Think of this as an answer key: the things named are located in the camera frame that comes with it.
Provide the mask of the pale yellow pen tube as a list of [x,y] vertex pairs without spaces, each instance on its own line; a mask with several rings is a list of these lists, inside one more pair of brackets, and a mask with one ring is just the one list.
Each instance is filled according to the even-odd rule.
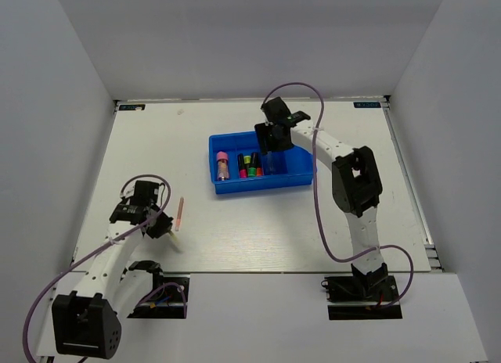
[[182,243],[181,241],[179,240],[179,238],[177,237],[177,235],[173,232],[173,231],[170,231],[168,233],[168,236],[169,236],[169,244],[171,245],[171,248],[176,252],[176,253],[183,253],[184,250],[183,250],[183,247],[182,247]]

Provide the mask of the tan pencil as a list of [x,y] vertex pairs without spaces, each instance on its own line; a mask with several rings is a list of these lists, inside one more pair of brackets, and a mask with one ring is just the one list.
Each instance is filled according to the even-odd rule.
[[182,223],[182,212],[183,212],[184,202],[185,202],[185,198],[183,196],[181,196],[179,199],[178,211],[177,211],[177,216],[176,216],[176,220],[175,220],[175,231],[176,232],[179,231],[181,223]]

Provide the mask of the yellow cap black highlighter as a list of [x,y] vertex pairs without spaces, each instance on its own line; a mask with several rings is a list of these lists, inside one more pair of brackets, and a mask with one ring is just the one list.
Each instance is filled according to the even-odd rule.
[[250,164],[251,164],[251,156],[244,156],[243,162],[244,162],[245,168],[248,169]]

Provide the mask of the orange cap black highlighter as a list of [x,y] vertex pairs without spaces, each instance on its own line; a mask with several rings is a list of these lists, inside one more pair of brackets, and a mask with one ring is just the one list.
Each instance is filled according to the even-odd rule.
[[257,169],[257,176],[256,177],[261,177],[262,176],[262,167],[261,167],[261,160],[259,153],[253,152],[251,154],[251,162],[249,167],[255,167]]

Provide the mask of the pink cap black highlighter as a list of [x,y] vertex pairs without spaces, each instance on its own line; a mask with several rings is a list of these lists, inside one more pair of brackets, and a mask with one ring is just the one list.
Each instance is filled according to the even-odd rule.
[[245,164],[245,158],[242,153],[239,153],[237,156],[237,163],[238,163],[238,171],[239,171],[239,177],[240,178],[247,178],[247,168]]

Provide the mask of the crayon bottle pink cap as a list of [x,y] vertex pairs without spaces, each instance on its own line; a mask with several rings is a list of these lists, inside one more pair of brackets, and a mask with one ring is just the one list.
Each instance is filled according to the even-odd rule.
[[216,156],[217,160],[217,180],[219,182],[230,179],[229,174],[229,156],[226,152],[219,151]]

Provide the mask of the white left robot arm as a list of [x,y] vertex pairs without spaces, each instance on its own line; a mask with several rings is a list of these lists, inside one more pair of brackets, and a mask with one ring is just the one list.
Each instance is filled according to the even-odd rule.
[[173,219],[163,211],[171,188],[164,181],[135,178],[130,191],[109,217],[104,248],[79,283],[52,302],[52,325],[58,354],[110,359],[121,341],[121,319],[145,297],[155,300],[165,291],[156,261],[134,261],[132,254],[146,239],[171,233]]

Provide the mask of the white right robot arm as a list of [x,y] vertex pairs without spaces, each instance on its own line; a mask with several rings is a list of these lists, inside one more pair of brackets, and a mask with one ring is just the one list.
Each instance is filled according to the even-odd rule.
[[387,278],[387,265],[377,231],[383,188],[372,149],[354,148],[334,138],[312,124],[308,114],[291,113],[280,97],[263,102],[261,110],[266,121],[254,130],[263,155],[299,147],[314,156],[313,165],[320,162],[330,167],[333,200],[347,219],[352,245],[352,257],[337,262],[351,264],[359,297],[374,298]]

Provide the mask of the blue divided plastic bin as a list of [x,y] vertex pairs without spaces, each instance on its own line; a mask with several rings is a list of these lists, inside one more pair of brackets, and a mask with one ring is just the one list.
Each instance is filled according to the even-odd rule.
[[[226,181],[218,181],[216,178],[216,156],[219,151],[226,152],[229,156],[230,179]],[[261,177],[240,178],[237,156],[239,153],[242,153],[244,156],[250,156],[253,152],[259,152],[259,145],[256,134],[252,131],[212,135],[209,137],[209,168],[216,194],[223,195],[235,192],[276,189],[310,185],[312,183],[312,155],[298,147],[285,152],[274,153],[277,168],[276,174],[266,174],[264,156],[260,156],[263,175]]]

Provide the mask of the right corner label sticker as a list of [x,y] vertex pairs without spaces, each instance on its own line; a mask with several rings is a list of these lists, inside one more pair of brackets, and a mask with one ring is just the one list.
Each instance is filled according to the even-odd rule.
[[356,109],[380,109],[380,102],[375,101],[356,101],[353,102],[353,105]]

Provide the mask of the corner label sticker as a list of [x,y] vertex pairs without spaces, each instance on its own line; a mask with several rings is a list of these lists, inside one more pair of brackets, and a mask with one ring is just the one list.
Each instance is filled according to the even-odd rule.
[[356,101],[353,102],[353,105],[356,109],[380,109],[380,102],[375,101]]
[[118,107],[119,111],[142,111],[146,108],[145,104],[121,104]]

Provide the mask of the left corner label sticker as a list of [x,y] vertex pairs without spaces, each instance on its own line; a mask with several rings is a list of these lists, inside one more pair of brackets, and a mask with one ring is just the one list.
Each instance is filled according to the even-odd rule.
[[121,104],[118,107],[119,111],[142,111],[146,108],[145,104]]

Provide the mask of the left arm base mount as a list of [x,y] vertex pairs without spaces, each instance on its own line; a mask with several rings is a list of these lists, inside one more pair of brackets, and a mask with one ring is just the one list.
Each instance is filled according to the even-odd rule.
[[130,319],[186,319],[189,275],[161,275],[153,283],[153,295],[136,306]]

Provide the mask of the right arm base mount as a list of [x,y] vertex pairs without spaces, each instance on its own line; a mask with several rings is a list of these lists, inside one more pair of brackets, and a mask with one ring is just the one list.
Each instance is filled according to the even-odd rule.
[[328,276],[321,281],[321,286],[326,291],[330,321],[402,319],[394,276],[389,276],[369,292],[351,276]]

